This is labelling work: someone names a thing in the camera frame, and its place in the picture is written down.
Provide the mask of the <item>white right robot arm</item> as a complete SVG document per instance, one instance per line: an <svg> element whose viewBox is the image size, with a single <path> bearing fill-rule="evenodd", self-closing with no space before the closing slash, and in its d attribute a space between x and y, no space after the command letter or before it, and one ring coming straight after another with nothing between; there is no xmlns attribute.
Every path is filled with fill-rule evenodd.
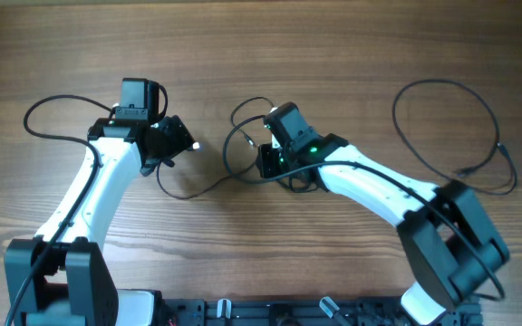
<svg viewBox="0 0 522 326"><path fill-rule="evenodd" d="M399 305L414 323L430 325L453 312L509 260L507 244L465 184L439 187L395 172L347 139L319 135L292 102L263 122L272 140L258 149L261 178L298 179L348 197L396 229L415 278Z"/></svg>

